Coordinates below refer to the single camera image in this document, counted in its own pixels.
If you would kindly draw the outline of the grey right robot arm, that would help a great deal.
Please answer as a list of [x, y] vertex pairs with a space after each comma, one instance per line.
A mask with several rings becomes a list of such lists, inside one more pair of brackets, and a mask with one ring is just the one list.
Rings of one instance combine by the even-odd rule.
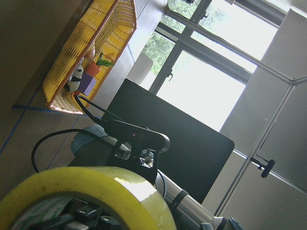
[[72, 165], [115, 166], [130, 170], [154, 185], [166, 201], [174, 221], [186, 230], [225, 230], [227, 220], [216, 217], [158, 169], [159, 154], [168, 150], [161, 133], [112, 121], [106, 128], [77, 129], [71, 144]]

